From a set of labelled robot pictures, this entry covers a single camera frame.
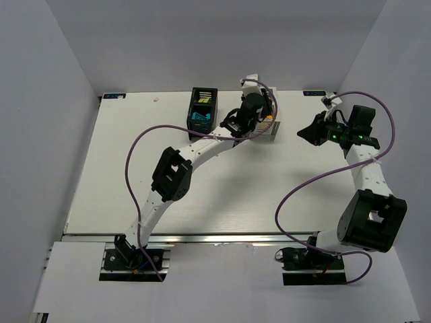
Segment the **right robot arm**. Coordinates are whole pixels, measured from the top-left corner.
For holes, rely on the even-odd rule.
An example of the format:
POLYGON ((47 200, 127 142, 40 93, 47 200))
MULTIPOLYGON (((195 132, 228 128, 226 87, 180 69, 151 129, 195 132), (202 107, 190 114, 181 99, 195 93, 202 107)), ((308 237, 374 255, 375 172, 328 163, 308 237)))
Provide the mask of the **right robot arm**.
POLYGON ((352 167, 356 192, 343 212, 337 228, 317 233, 317 248, 343 253, 353 250, 387 252, 391 249, 407 212, 407 203, 395 197, 377 162, 380 145, 371 137, 373 108, 355 105, 343 124, 335 114, 321 112, 298 136, 320 146, 339 144, 352 167))

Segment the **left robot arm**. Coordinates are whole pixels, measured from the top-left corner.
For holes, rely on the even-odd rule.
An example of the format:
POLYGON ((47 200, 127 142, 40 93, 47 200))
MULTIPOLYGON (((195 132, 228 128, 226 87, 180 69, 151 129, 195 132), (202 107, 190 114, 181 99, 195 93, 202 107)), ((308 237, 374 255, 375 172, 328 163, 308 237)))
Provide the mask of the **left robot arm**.
POLYGON ((142 207, 131 188, 129 164, 140 138, 157 129, 157 126, 138 135, 125 162, 125 183, 137 208, 137 219, 129 233, 117 235, 114 239, 117 253, 129 268, 135 268, 144 258, 149 258, 145 248, 151 233, 167 208, 188 193, 193 172, 219 153, 254 139, 256 135, 253 131, 257 124, 273 115, 273 103, 271 90, 257 87, 251 93, 243 93, 241 106, 232 110, 209 134, 181 149, 165 148, 152 174, 150 192, 142 207))

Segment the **cyan lego brick pair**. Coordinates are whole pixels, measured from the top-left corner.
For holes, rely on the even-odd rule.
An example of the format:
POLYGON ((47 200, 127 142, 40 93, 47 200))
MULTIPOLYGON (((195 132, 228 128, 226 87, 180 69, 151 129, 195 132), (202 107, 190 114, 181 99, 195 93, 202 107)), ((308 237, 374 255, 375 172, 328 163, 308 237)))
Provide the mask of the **cyan lego brick pair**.
POLYGON ((200 114, 198 112, 194 112, 192 113, 191 119, 198 120, 198 121, 209 121, 211 120, 211 114, 210 113, 200 114))

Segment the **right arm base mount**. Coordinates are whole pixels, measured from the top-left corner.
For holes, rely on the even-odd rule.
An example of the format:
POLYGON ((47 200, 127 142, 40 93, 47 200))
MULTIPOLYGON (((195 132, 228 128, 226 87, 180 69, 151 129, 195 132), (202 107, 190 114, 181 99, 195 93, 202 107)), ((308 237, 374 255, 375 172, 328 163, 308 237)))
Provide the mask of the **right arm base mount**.
POLYGON ((274 259, 282 264, 284 286, 345 285, 345 267, 341 257, 308 248, 282 248, 274 259))

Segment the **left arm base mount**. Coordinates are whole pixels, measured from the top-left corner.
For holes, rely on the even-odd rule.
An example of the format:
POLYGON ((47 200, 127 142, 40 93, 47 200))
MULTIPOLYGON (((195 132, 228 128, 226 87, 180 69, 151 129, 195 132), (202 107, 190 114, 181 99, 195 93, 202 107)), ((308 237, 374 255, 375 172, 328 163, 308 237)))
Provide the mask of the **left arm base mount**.
POLYGON ((124 234, 114 237, 113 246, 105 248, 99 281, 161 283, 169 267, 169 250, 147 249, 130 245, 124 234))

